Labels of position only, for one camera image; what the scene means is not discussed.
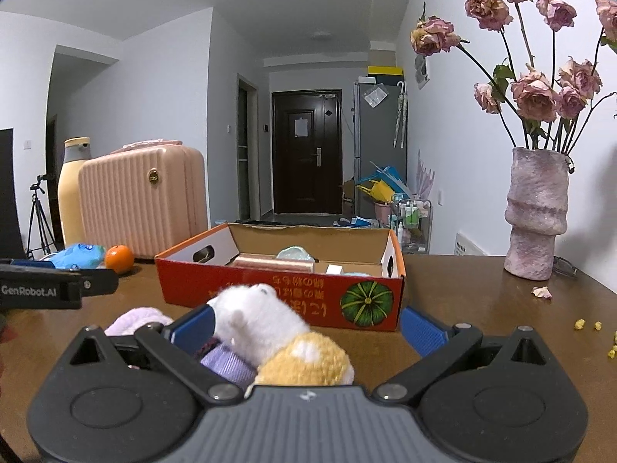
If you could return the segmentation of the fallen rose petal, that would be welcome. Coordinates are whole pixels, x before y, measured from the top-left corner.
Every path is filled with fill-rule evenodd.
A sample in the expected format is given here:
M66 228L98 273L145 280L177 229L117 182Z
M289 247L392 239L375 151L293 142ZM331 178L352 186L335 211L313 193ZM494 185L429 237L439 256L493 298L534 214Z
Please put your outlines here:
M535 286L531 293L536 298L547 299L550 300L552 298L552 294L549 291L547 286Z

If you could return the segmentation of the orange tangerine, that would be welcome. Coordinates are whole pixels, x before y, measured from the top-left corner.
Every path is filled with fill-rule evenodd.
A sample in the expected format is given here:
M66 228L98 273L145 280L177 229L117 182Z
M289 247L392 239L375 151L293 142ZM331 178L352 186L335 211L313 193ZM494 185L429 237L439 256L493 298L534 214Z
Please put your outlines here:
M117 275L124 275L132 271L135 256L128 246L116 245L107 249L103 262L106 269L113 270Z

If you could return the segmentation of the dried pink roses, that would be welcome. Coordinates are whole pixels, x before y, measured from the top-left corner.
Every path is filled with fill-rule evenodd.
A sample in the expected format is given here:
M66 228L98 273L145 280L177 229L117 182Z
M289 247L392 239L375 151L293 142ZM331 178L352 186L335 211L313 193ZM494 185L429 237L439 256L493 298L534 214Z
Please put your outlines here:
M504 46L492 68L477 67L485 80L474 85L480 109L501 116L510 110L520 120L524 146L537 152L571 154L593 112L606 99L598 60L550 61L545 68L531 47L523 67L514 66L507 27L520 26L522 40L556 44L557 34L577 25L576 8L566 0L439 0L456 2L484 33L483 42Z

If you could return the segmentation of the yellow box on refrigerator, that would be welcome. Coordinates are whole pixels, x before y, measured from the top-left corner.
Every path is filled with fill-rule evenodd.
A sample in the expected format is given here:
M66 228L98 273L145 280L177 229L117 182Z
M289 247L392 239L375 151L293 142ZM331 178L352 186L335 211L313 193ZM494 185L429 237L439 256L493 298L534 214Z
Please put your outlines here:
M370 65L367 68L367 72L369 75L378 76L378 75L386 75L386 76L403 76L404 69L396 66L372 66Z

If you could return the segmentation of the lilac fluffy plush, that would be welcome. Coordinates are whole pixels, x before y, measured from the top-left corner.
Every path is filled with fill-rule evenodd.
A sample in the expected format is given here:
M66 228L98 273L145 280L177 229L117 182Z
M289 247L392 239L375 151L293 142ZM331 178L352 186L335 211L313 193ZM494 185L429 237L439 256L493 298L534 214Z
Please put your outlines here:
M166 326L174 320L155 307L136 307L119 316L106 330L106 336L132 336L140 327L148 323Z

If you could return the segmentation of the white yellow plush toy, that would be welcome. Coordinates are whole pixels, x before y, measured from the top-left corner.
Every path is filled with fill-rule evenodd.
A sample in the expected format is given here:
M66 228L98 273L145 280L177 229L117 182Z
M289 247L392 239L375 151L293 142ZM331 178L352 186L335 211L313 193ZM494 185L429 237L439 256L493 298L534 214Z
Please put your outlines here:
M313 331L267 284L230 286L210 299L213 336L255 370L257 386L349 386L354 367L333 339Z

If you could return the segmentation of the light blue tissue pack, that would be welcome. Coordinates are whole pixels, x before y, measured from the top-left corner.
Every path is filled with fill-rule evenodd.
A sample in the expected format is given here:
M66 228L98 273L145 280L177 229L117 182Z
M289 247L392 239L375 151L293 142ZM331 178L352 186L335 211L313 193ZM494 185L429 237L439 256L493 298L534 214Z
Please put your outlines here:
M63 251L50 254L46 260L60 270L97 269L105 260L104 247L91 243L74 243Z

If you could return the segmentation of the grey refrigerator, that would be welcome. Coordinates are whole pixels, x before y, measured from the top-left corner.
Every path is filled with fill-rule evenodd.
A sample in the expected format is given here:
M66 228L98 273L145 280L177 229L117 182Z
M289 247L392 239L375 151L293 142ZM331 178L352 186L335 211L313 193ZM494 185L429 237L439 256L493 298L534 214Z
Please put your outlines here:
M369 178L376 167L392 166L405 179L407 147L393 146L398 119L397 85L354 84L354 184Z

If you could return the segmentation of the black monitor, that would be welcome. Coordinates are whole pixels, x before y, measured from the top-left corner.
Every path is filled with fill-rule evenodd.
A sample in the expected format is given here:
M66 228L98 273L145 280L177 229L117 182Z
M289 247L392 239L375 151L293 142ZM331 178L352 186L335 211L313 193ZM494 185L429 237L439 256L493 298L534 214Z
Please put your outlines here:
M13 181L11 128L0 131L0 249L2 258L25 258Z

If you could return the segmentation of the dark entrance door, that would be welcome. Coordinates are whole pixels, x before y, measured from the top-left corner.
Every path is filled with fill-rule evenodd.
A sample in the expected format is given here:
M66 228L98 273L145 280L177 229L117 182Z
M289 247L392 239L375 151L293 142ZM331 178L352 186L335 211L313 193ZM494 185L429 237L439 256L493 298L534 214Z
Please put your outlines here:
M304 90L272 95L274 211L342 211L341 92Z

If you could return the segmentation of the pink textured vase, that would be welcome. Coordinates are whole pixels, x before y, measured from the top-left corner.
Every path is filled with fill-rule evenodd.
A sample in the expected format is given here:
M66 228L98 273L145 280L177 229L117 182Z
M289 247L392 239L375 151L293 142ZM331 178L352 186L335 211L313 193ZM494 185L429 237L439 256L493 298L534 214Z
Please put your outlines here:
M545 281L553 269L555 239L567 231L569 166L549 149L512 150L505 221L510 224L504 270Z

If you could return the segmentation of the cream thermos jug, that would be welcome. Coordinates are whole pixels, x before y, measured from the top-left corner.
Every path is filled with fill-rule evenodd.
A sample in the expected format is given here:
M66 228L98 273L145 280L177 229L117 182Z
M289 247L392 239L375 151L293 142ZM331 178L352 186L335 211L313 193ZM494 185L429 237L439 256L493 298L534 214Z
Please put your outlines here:
M91 159L89 137L74 137L64 143L64 161L57 183L57 199L65 247L85 243L78 175Z

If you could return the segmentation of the purple feather decoration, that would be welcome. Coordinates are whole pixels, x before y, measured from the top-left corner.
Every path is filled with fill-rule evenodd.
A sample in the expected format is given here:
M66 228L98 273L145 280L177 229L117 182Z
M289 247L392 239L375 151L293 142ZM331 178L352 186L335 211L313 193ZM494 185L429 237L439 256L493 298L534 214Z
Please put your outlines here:
M423 199L424 201L426 199L430 198L430 194L433 188L433 184L434 184L434 179L435 179L435 171L432 171L431 168L428 168L425 164L425 162L423 162L423 159L421 158L421 153L417 152L417 166L416 166L416 174L415 174L415 189L416 189L416 196L418 196L419 199Z

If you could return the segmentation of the red cardboard box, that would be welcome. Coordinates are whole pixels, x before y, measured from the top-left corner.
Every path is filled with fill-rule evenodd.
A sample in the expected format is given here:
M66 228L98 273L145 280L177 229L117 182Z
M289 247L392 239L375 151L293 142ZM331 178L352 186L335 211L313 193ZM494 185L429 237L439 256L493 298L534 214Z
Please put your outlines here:
M239 254L314 261L313 273L229 267ZM229 286L266 283L308 324L394 331L406 268L396 235L371 228L223 224L155 258L169 304L197 307Z

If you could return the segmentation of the pink ribbed hard case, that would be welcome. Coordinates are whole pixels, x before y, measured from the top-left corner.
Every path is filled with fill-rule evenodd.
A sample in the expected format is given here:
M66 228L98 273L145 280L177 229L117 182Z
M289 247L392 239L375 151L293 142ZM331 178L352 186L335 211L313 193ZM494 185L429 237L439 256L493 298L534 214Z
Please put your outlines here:
M179 140L147 140L87 161L78 174L85 241L152 259L208 226L205 163Z

